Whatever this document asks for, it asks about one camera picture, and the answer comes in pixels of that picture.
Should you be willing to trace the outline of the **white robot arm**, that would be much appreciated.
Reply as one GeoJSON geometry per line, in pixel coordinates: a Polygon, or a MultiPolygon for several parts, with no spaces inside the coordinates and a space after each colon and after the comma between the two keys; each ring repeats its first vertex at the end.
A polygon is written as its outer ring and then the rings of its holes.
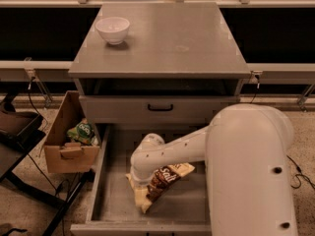
{"type": "Polygon", "coordinates": [[[285,155],[293,135],[278,109],[234,104],[168,144],[145,136],[131,156],[131,178],[140,188],[162,166],[204,161],[212,236],[298,236],[285,155]]]}

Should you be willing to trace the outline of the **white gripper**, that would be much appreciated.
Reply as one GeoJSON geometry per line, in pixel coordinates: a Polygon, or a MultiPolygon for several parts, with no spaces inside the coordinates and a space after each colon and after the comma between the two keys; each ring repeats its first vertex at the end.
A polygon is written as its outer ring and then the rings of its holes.
{"type": "Polygon", "coordinates": [[[151,183],[153,177],[154,175],[151,174],[149,177],[140,178],[134,172],[131,172],[131,180],[135,188],[145,188],[151,183]]]}

